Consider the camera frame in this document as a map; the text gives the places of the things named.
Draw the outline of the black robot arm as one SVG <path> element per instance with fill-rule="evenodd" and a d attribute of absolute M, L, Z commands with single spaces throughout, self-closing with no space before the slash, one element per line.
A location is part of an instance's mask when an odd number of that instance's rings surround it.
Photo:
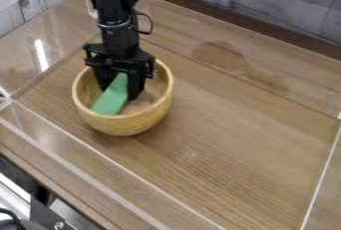
<path fill-rule="evenodd" d="M 119 74 L 129 78 L 129 100 L 145 90 L 146 79 L 155 76 L 154 55 L 141 48 L 141 35 L 154 31 L 151 17 L 137 10 L 139 0 L 89 0 L 98 13 L 102 42 L 86 44 L 86 65 L 94 69 L 105 90 Z"/>

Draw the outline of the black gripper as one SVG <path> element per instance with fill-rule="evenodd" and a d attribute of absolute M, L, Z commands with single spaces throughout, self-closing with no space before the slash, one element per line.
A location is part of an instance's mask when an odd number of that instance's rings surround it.
<path fill-rule="evenodd" d="M 145 90 L 146 78 L 155 75 L 155 57 L 141 48 L 141 31 L 135 23 L 98 24 L 102 42 L 86 44 L 86 65 L 95 71 L 101 89 L 105 91 L 118 72 L 129 73 L 129 100 L 134 101 Z"/>

